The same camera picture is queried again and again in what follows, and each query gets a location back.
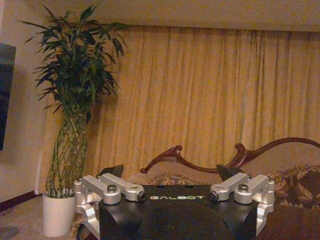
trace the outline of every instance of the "silver metal bracket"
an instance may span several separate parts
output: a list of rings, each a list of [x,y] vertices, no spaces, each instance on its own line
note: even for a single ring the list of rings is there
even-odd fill
[[[275,182],[267,176],[259,174],[250,178],[239,172],[226,181],[214,184],[210,188],[212,201],[226,201],[233,192],[234,200],[239,204],[251,204],[255,200],[257,206],[256,235],[260,233],[267,222],[268,213],[273,212],[275,203]]]
[[[97,239],[100,239],[100,228],[93,204],[101,200],[107,205],[118,204],[121,194],[132,202],[140,202],[146,198],[141,185],[110,173],[103,174],[99,179],[87,175],[74,182],[75,211],[84,217],[83,224]]]

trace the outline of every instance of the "baseboard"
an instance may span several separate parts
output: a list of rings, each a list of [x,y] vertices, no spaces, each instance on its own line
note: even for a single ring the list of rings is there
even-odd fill
[[[35,197],[40,196],[40,195],[36,195],[34,191],[30,191],[30,192],[27,192],[27,193],[22,194],[20,196],[16,196],[14,198],[11,198],[7,201],[0,202],[0,212],[7,210],[9,208],[12,208],[18,204],[22,204],[30,199],[33,199]]]

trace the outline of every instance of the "floor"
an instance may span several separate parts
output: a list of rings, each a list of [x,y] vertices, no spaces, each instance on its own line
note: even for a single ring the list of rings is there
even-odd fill
[[[42,196],[0,212],[0,240],[71,240],[71,234],[47,237],[42,233]]]

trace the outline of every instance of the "white flower pot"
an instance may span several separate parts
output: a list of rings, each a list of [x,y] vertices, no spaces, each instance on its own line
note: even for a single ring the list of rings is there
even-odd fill
[[[43,234],[60,237],[70,232],[75,215],[75,197],[51,198],[43,194]]]

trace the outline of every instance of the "ceiling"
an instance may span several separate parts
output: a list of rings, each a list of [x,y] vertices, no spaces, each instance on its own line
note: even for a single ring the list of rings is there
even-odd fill
[[[320,32],[320,0],[24,0],[40,15],[79,16],[90,5],[103,23]]]

